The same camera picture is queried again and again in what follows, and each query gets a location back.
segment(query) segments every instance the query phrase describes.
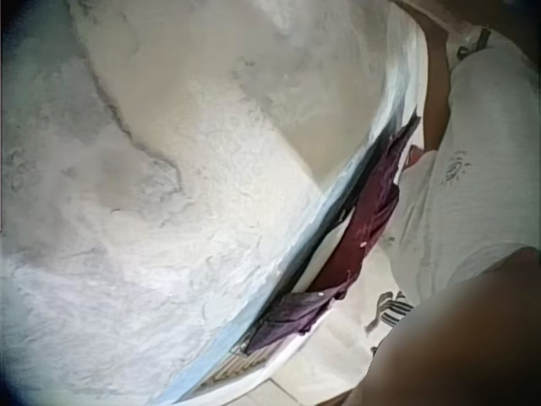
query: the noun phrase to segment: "tiled floor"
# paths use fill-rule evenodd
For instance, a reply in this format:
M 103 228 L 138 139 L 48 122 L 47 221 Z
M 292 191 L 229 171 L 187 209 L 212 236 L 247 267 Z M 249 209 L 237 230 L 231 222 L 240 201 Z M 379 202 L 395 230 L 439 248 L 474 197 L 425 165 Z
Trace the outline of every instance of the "tiled floor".
M 227 406 L 300 406 L 273 381 L 267 381 L 248 395 Z

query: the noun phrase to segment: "black and white striped item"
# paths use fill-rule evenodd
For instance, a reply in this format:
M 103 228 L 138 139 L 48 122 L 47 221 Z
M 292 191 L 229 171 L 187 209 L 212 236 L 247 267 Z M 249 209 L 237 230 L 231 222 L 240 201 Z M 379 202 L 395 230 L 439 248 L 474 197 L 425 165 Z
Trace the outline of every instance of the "black and white striped item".
M 413 309 L 402 292 L 398 292 L 395 298 L 393 296 L 392 292 L 380 296 L 375 319 L 364 328 L 367 334 L 370 334 L 380 324 L 380 321 L 383 321 L 387 326 L 396 326 L 398 321 Z

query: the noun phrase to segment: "white shirt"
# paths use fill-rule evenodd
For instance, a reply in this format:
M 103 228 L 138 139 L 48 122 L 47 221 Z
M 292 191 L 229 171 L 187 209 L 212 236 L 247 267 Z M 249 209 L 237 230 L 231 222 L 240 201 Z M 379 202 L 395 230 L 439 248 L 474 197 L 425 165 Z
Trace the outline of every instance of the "white shirt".
M 512 44 L 492 40 L 453 71 L 449 103 L 440 149 L 402 174 L 386 230 L 393 276 L 414 305 L 541 246 L 533 67 Z

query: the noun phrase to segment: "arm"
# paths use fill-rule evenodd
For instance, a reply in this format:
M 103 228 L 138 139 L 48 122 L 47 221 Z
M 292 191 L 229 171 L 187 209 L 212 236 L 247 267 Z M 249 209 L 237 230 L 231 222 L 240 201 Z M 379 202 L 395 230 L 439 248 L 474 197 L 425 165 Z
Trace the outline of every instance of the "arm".
M 417 9 L 402 2 L 397 5 L 415 19 L 426 37 L 429 80 L 423 113 L 424 150 L 435 151 L 440 147 L 451 115 L 448 103 L 451 93 L 451 72 L 447 60 L 448 33 Z

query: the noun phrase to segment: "maroon cloth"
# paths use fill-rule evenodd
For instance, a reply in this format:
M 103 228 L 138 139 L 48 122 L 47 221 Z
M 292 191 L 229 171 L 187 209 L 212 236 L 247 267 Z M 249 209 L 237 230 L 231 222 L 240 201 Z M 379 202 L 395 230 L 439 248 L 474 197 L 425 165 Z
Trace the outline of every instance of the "maroon cloth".
M 352 220 L 340 243 L 306 292 L 285 294 L 271 303 L 244 352 L 248 355 L 293 333 L 304 334 L 329 309 L 346 297 L 358 279 L 365 256 L 378 241 L 398 203 L 394 178 L 407 142 L 420 118 L 413 114 L 398 134 L 386 141 L 383 153 L 358 197 Z

